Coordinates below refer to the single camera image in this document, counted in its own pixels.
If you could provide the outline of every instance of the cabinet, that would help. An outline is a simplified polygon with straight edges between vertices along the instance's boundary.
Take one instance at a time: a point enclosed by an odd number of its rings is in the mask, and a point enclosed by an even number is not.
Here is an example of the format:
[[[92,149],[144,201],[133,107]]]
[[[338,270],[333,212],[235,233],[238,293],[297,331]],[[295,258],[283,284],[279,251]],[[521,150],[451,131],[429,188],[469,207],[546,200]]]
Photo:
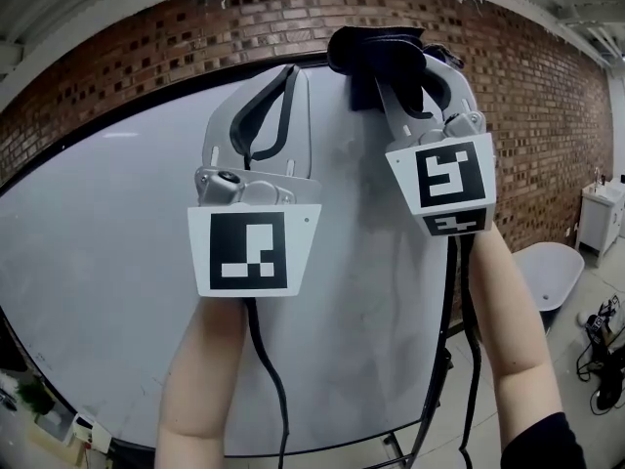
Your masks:
[[[582,213],[575,247],[584,243],[598,253],[597,265],[616,241],[625,211],[625,189],[594,185],[582,191]]]
[[[623,190],[623,192],[625,192],[625,183],[621,183],[620,177],[615,177],[608,183],[608,185],[611,188],[617,188],[618,190]],[[625,221],[621,221],[621,231],[618,235],[625,237]]]

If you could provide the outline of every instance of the brick wall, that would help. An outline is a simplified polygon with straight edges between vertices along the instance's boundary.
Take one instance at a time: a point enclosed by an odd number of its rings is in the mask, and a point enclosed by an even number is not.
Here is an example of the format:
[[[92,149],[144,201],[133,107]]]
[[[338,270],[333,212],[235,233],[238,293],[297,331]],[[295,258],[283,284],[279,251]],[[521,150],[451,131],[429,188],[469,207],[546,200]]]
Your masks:
[[[422,26],[461,56],[496,141],[502,233],[514,250],[566,240],[595,166],[611,172],[605,75],[539,25],[477,0],[164,2],[68,53],[5,109],[0,185],[113,107],[216,68],[323,51],[345,24]]]

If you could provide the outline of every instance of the black cable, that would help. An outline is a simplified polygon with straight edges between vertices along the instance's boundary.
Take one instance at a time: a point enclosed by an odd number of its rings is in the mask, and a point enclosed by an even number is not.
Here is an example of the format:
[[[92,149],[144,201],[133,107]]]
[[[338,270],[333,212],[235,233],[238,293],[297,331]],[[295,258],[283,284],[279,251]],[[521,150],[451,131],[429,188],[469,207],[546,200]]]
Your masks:
[[[473,469],[471,457],[467,452],[467,444],[471,434],[471,425],[476,411],[476,401],[478,399],[479,372],[481,370],[481,351],[479,349],[478,338],[475,335],[475,328],[478,324],[476,311],[473,307],[473,299],[469,292],[469,256],[473,248],[474,234],[460,236],[460,295],[462,299],[462,322],[465,335],[471,348],[473,357],[473,374],[471,377],[471,387],[469,388],[469,398],[467,400],[467,414],[465,416],[465,429],[462,434],[462,443],[458,448],[465,459],[467,469]]]
[[[600,311],[603,310],[603,309],[604,309],[604,305],[602,304],[602,306],[600,307]],[[614,336],[614,338],[612,339],[612,343],[616,342],[616,339],[618,339],[618,337],[621,335],[621,333],[623,333],[624,330],[625,330],[625,326],[623,326],[618,331],[618,333]],[[601,365],[602,368],[605,366],[605,363],[603,361],[596,360],[595,358],[591,358],[589,362],[586,362],[586,363],[584,363],[582,365],[579,364],[579,362],[582,360],[582,358],[584,358],[584,356],[586,355],[586,353],[588,352],[588,350],[590,349],[590,347],[592,345],[593,345],[593,342],[591,340],[591,343],[588,346],[586,346],[584,351],[582,351],[582,353],[577,358],[577,362],[575,363],[576,367],[577,367],[577,370],[576,370],[577,371],[577,378],[579,380],[581,380],[582,382],[590,382],[591,373],[593,371],[595,371],[595,370],[588,370],[587,368],[589,366],[591,366],[591,365],[600,366]],[[591,395],[590,401],[589,401],[590,410],[593,412],[594,415],[597,415],[597,416],[606,415],[607,413],[610,413],[613,408],[620,409],[621,407],[623,407],[623,405],[625,405],[625,404],[623,404],[621,406],[614,405],[611,408],[608,408],[606,410],[595,410],[595,408],[593,406],[593,398],[598,394],[600,389],[601,389],[601,386]]]
[[[265,351],[265,345],[263,344],[263,338],[261,337],[261,327],[258,322],[256,298],[246,297],[243,299],[243,302],[247,307],[247,318],[254,349],[256,350],[258,359],[270,375],[273,385],[275,386],[275,391],[277,392],[278,400],[280,401],[280,414],[282,415],[282,441],[280,442],[280,454],[277,467],[278,469],[282,469],[282,465],[284,463],[284,452],[286,451],[286,440],[289,437],[289,412],[286,407],[286,393],[284,392],[284,386],[282,385],[280,376],[277,374],[277,371],[275,371],[275,368],[273,368],[270,357],[267,356],[267,351]]]

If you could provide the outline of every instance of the black sleeve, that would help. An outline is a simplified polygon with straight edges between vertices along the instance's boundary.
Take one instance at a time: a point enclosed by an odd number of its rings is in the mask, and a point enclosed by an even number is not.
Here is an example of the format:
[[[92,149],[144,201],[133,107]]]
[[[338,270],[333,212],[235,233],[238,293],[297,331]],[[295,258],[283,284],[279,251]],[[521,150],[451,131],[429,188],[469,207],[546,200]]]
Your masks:
[[[501,455],[502,469],[586,469],[584,452],[563,413],[554,413],[520,433]]]

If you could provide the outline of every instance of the forearm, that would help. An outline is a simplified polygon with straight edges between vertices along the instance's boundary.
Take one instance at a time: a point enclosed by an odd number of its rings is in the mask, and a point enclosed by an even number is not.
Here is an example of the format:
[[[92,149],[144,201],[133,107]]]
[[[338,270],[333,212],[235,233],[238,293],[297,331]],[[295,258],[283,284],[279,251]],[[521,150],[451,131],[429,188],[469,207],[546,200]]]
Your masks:
[[[493,371],[502,448],[562,411],[558,383],[535,302],[496,228],[477,234],[470,289]]]
[[[200,301],[165,383],[158,451],[167,451],[161,449],[166,443],[163,430],[188,438],[184,444],[199,439],[221,445],[245,327],[245,309],[240,301]]]
[[[469,275],[479,330],[495,375],[550,363],[540,315],[496,228],[476,235]]]

